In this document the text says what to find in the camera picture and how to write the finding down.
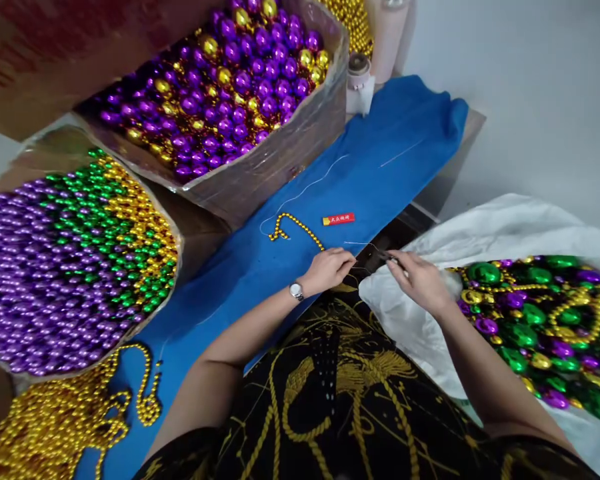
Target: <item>hand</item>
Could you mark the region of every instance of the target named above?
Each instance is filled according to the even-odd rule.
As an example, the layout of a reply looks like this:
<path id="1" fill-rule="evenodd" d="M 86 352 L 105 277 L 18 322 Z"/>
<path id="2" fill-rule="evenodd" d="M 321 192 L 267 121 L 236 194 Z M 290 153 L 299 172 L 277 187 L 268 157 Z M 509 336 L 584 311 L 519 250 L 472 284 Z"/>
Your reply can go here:
<path id="1" fill-rule="evenodd" d="M 340 285 L 355 262 L 355 257 L 344 248 L 325 250 L 313 258 L 309 270 L 297 282 L 304 296 L 312 297 Z"/>
<path id="2" fill-rule="evenodd" d="M 450 305 L 455 305 L 434 264 L 422 260 L 414 252 L 389 250 L 387 253 L 400 262 L 400 265 L 391 260 L 387 262 L 396 282 L 424 310 L 438 318 Z"/>

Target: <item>pile of beads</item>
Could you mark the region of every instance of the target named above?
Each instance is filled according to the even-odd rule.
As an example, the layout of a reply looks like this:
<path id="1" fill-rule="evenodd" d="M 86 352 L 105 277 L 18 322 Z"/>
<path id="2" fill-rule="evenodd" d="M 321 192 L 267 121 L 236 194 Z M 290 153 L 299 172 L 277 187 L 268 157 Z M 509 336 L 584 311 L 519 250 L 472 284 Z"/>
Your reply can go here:
<path id="1" fill-rule="evenodd" d="M 154 375 L 144 396 L 151 353 L 140 343 L 124 345 L 94 369 L 70 379 L 34 384 L 13 401 L 0 423 L 0 480 L 72 479 L 87 448 L 100 451 L 95 472 L 99 480 L 107 451 L 129 432 L 125 416 L 131 392 L 112 395 L 108 384 L 118 368 L 120 352 L 132 348 L 145 356 L 136 409 L 142 424 L 152 425 L 162 412 L 156 398 L 160 374 Z"/>
<path id="2" fill-rule="evenodd" d="M 275 0 L 232 0 L 192 38 L 84 108 L 186 183 L 236 160 L 288 122 L 324 82 L 329 61 L 320 34 Z"/>
<path id="3" fill-rule="evenodd" d="M 100 149 L 74 172 L 0 193 L 0 360 L 37 377 L 101 360 L 169 296 L 167 220 Z"/>
<path id="4" fill-rule="evenodd" d="M 462 312 L 529 391 L 600 418 L 600 273 L 567 255 L 454 270 Z"/>

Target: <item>wristwatch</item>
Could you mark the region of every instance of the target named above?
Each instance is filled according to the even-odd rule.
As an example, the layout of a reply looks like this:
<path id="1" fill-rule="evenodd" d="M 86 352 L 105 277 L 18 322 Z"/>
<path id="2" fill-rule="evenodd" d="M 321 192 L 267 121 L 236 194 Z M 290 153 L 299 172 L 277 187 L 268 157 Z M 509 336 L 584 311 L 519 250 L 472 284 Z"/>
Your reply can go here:
<path id="1" fill-rule="evenodd" d="M 290 284 L 289 293 L 298 301 L 305 299 L 305 296 L 302 294 L 302 285 L 300 285 L 298 282 L 293 282 Z"/>

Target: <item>white wall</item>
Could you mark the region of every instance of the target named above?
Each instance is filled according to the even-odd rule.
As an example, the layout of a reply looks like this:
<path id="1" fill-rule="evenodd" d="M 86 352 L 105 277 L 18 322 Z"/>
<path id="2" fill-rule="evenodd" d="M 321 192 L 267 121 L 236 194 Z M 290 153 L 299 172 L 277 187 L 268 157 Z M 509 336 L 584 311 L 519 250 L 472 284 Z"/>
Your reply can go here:
<path id="1" fill-rule="evenodd" d="M 440 217 L 508 192 L 600 227 L 600 0 L 418 0 L 404 74 L 484 113 Z"/>

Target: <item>blue cloth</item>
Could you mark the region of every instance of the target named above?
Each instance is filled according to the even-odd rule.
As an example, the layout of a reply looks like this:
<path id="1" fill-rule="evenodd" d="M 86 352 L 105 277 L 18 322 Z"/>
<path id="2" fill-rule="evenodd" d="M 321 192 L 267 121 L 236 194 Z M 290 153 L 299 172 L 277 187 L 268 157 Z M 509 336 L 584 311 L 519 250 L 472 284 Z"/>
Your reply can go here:
<path id="1" fill-rule="evenodd" d="M 347 128 L 316 161 L 281 188 L 246 225 L 235 232 L 202 268 L 176 292 L 166 307 L 137 336 L 164 365 L 158 396 L 163 414 L 152 427 L 129 415 L 131 430 L 112 448 L 104 464 L 104 480 L 128 479 L 140 468 L 160 424 L 191 364 L 204 349 L 242 314 L 302 275 L 319 250 L 311 238 L 288 219 L 281 227 L 290 240 L 271 242 L 280 205 L 306 224 L 325 248 L 345 247 L 354 255 L 393 220 L 432 180 L 458 149 L 468 106 L 448 93 L 428 90 L 419 77 L 393 79 L 373 98 L 370 114 L 352 119 Z M 356 221 L 323 226 L 322 217 L 354 212 Z M 279 334 L 308 307 L 299 305 Z M 122 354 L 115 386 L 137 392 L 143 373 L 139 352 Z M 97 455 L 90 451 L 78 468 L 78 479 L 93 478 Z"/>

